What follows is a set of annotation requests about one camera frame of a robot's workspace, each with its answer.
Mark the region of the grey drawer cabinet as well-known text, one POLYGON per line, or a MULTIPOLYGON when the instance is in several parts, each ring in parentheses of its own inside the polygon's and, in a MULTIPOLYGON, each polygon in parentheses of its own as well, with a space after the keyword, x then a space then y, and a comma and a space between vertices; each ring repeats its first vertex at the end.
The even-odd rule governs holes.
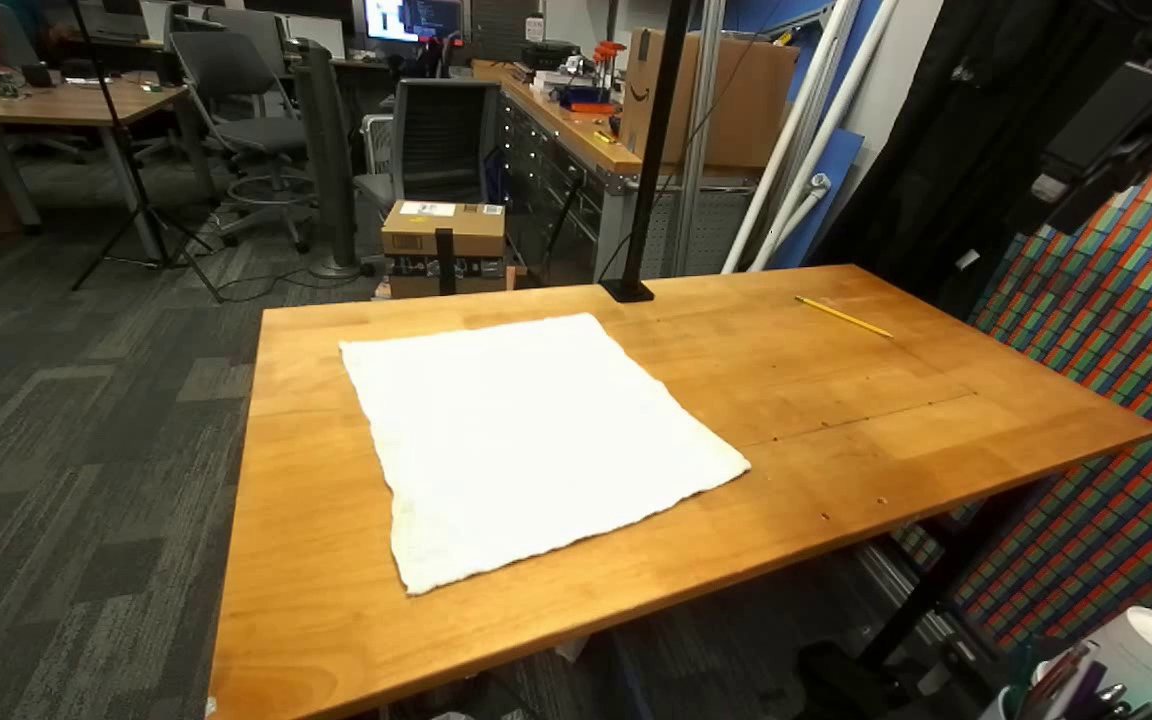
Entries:
POLYGON ((535 285, 606 278, 624 264, 636 158, 519 81, 501 81, 506 244, 535 285))

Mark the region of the large cardboard box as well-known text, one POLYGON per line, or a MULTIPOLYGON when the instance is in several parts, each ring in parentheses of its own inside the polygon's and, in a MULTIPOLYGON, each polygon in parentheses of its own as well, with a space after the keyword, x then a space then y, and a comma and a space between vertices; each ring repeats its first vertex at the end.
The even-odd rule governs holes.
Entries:
MULTIPOLYGON (((647 150, 660 61, 663 61, 663 30, 660 28, 636 30, 619 97, 619 138, 636 157, 647 150)), ((722 35, 711 98, 694 104, 701 35, 688 30, 667 111, 663 164, 678 169, 694 126, 708 126, 703 164, 711 172, 755 172, 769 158, 773 145, 781 138, 797 61, 799 61, 797 48, 750 35, 722 35)))

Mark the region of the yellow pencil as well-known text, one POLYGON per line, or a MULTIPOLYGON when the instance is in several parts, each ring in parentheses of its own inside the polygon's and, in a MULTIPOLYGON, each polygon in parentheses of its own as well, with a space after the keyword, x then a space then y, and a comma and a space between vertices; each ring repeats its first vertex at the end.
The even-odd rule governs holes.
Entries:
POLYGON ((863 320, 863 317, 852 317, 852 310, 843 310, 843 308, 831 308, 831 303, 822 303, 822 299, 817 299, 817 295, 797 295, 803 308, 817 308, 817 310, 822 310, 822 317, 831 317, 831 320, 843 320, 843 322, 852 322, 852 327, 858 327, 858 330, 870 330, 870 337, 880 337, 880 338, 897 338, 888 327, 880 327, 880 322, 870 322, 870 320, 863 320))

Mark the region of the white leaning pipes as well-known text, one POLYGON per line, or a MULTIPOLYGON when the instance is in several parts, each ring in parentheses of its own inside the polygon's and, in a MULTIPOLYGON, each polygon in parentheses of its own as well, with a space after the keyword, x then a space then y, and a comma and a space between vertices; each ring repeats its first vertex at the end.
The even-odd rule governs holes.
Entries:
POLYGON ((817 169, 867 74, 897 2, 899 0, 829 0, 817 48, 797 81, 786 116, 721 271, 758 271, 783 235, 817 208, 817 169))

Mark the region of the colourful woven cloth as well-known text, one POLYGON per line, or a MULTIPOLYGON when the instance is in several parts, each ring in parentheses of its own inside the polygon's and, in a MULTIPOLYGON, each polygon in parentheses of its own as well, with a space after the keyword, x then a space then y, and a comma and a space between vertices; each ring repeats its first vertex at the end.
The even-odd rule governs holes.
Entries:
MULTIPOLYGON (((1152 420, 1152 172, 1077 233, 1015 241, 972 310, 987 337, 1152 420)), ((987 647, 1152 608, 1152 441, 1044 482, 957 586, 987 647)))

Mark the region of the black vertical pole stand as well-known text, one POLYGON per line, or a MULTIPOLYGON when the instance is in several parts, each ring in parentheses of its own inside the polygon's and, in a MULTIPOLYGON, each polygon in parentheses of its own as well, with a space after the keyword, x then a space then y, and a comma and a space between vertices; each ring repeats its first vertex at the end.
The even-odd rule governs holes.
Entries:
POLYGON ((676 67, 678 67, 682 35, 688 35, 688 11, 692 11, 692 0, 673 0, 667 2, 667 28, 663 28, 663 44, 660 44, 652 120, 647 120, 645 158, 641 158, 641 187, 636 187, 624 267, 619 267, 614 278, 605 285, 605 293, 614 303, 645 303, 652 295, 652 289, 641 277, 641 264, 645 264, 647 229, 652 229, 652 205, 657 205, 657 187, 660 187, 660 164, 663 164, 663 145, 667 145, 667 111, 673 111, 673 97, 676 97, 676 67))

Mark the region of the white towel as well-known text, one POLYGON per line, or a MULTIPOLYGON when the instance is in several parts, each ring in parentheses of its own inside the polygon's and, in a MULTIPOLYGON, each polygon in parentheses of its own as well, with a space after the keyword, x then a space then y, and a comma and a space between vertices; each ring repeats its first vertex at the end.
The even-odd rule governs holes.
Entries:
POLYGON ((667 512, 749 472, 591 317, 339 347, 418 594, 667 512))

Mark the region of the grey office chair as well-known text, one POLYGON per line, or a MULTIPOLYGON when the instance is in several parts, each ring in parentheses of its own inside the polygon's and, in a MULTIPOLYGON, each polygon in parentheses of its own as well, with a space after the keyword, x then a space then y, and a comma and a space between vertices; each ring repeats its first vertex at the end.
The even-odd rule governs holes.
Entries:
POLYGON ((170 28, 167 44, 188 74, 188 93, 207 126, 207 145, 228 164, 212 233, 237 244, 253 229, 280 223, 294 251, 309 246, 313 220, 302 120, 257 44, 228 28, 170 28))

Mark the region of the computer monitor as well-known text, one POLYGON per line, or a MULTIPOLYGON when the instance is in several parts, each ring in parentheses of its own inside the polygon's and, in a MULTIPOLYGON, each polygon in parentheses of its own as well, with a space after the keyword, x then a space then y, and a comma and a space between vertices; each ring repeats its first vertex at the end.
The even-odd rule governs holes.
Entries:
POLYGON ((461 24, 461 0, 362 0, 362 28, 370 38, 435 38, 461 24))

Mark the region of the black table leg frame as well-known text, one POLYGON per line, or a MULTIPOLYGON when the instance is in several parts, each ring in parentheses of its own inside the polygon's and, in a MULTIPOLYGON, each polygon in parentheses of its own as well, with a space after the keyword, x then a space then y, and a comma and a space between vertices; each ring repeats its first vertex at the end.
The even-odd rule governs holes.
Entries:
POLYGON ((797 654, 803 679, 803 711, 797 720, 936 720, 915 685, 888 668, 890 653, 984 557, 987 545, 1020 515, 1027 486, 984 499, 947 532, 947 551, 910 584, 880 633, 858 647, 809 642, 797 654))

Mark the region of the wooden office desk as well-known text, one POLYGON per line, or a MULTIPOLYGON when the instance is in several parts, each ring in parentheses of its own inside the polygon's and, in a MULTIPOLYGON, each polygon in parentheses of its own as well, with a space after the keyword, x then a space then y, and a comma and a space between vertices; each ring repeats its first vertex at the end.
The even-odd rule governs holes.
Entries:
MULTIPOLYGON (((116 108, 125 124, 150 111, 170 111, 188 98, 185 87, 143 87, 138 81, 112 81, 116 108)), ((0 182, 6 190, 6 208, 22 229, 39 223, 34 199, 28 196, 15 158, 6 157, 5 130, 6 126, 86 126, 100 136, 102 98, 100 87, 31 87, 22 97, 0 97, 0 182)))

